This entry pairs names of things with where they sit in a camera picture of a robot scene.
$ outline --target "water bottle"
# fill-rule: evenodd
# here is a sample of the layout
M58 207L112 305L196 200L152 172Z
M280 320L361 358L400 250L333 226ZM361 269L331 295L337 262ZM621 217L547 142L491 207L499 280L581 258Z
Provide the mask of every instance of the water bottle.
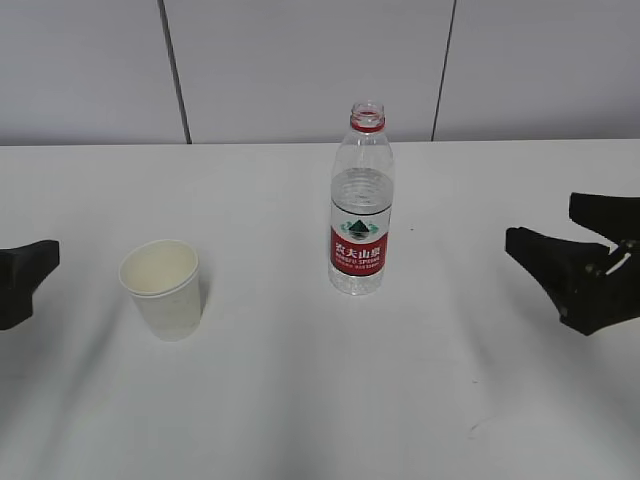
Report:
M382 283L393 201L393 152L384 107L356 103L331 175L329 278L340 291L365 295Z

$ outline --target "white table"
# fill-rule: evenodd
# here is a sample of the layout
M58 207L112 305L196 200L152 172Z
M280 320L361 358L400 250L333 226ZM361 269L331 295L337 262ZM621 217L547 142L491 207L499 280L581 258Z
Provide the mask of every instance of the white table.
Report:
M561 325L509 226L602 241L572 191L638 196L640 142L395 144L386 277L327 279L335 145L0 149L0 248L61 241L0 334L0 478L634 479L640 322ZM131 248L193 244L202 324L157 340Z

